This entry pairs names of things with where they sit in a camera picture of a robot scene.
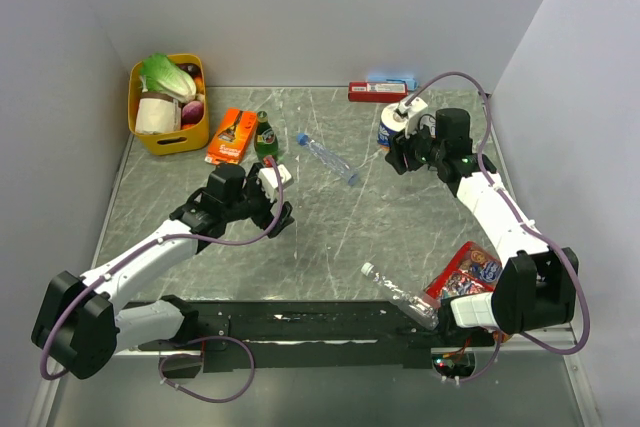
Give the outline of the blue white bottle cap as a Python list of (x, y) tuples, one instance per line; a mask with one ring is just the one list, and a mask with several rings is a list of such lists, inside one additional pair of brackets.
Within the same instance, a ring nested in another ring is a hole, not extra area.
[(373, 272), (374, 268), (375, 268), (375, 266), (372, 263), (366, 262), (361, 267), (361, 273), (364, 276), (369, 276)]

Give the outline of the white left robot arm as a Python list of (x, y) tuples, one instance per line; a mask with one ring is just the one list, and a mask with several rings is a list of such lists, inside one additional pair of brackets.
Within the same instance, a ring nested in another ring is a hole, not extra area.
[(227, 245), (223, 236), (233, 222), (251, 220), (262, 237), (276, 237), (294, 221), (284, 198), (292, 182), (289, 170), (273, 158), (249, 170), (221, 163), (145, 240), (81, 275), (63, 271), (52, 278), (31, 334), (42, 351), (41, 377), (87, 379), (114, 354), (154, 340), (177, 349), (191, 346), (198, 314), (184, 301), (168, 296), (135, 308), (128, 302), (209, 245)]

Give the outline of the clear plastic bottle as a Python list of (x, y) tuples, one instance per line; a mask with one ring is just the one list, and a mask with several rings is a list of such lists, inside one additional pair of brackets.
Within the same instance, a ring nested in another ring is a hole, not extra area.
[(435, 330), (438, 327), (437, 308), (432, 301), (425, 301), (422, 296), (403, 289), (376, 266), (373, 272), (365, 277), (371, 280), (393, 305), (416, 323), (427, 330)]
[(359, 180), (358, 172), (346, 160), (333, 151), (329, 150), (322, 143), (317, 142), (309, 136), (306, 148), (314, 157), (320, 160), (329, 170), (340, 176), (348, 186), (353, 187)]

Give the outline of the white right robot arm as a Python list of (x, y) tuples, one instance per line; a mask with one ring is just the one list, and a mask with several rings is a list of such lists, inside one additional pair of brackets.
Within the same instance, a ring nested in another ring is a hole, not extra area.
[(445, 301), (437, 321), (439, 338), (456, 346), (475, 327), (520, 334), (572, 320), (577, 258), (569, 249), (556, 253), (542, 239), (508, 195), (493, 163), (473, 150), (469, 113), (444, 108), (429, 115), (419, 99), (392, 109), (402, 128), (389, 139), (386, 161), (398, 174), (435, 169), (473, 214), (502, 265), (493, 291)]

